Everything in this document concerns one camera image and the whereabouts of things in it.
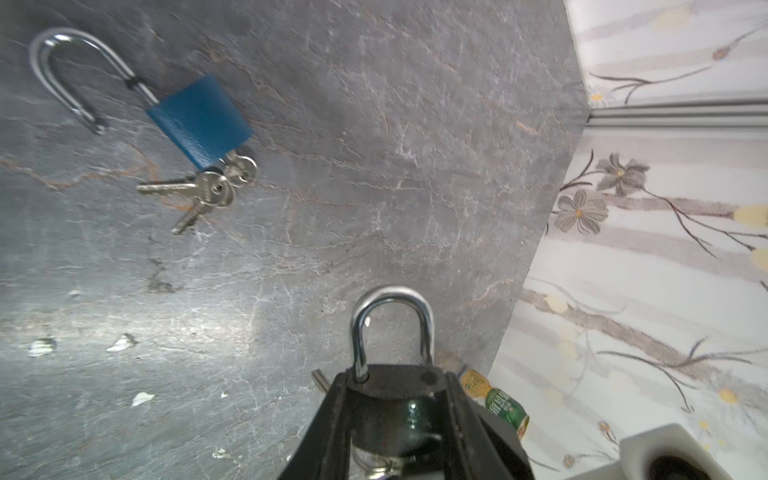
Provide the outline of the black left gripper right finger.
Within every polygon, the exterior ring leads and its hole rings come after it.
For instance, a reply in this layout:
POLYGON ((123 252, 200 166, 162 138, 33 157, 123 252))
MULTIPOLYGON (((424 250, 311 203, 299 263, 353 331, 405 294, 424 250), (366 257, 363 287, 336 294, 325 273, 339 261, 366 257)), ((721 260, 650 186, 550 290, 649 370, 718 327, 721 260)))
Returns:
POLYGON ((527 455, 514 432, 506 442, 478 415, 479 406, 463 391, 453 373, 445 374, 448 426, 443 471, 445 479, 533 479, 527 455))

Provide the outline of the silver key bunch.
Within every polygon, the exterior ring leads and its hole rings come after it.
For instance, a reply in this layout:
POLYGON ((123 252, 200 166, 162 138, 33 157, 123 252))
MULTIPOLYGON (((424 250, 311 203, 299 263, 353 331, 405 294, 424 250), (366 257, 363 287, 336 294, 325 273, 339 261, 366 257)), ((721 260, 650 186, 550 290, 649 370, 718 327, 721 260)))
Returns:
POLYGON ((200 216, 231 205, 236 190, 253 184, 257 173, 258 165, 254 159, 230 152, 217 164, 191 177, 139 184, 136 191, 144 195, 177 195, 191 199, 192 206, 171 229, 174 235, 181 235, 200 216))

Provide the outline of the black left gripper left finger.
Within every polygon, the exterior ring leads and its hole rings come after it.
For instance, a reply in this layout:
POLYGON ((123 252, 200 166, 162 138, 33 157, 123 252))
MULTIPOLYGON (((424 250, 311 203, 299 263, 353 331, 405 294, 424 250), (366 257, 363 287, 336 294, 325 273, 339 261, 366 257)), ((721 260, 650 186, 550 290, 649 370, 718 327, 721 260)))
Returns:
POLYGON ((350 470, 347 373, 339 373, 280 480, 345 480, 350 470))

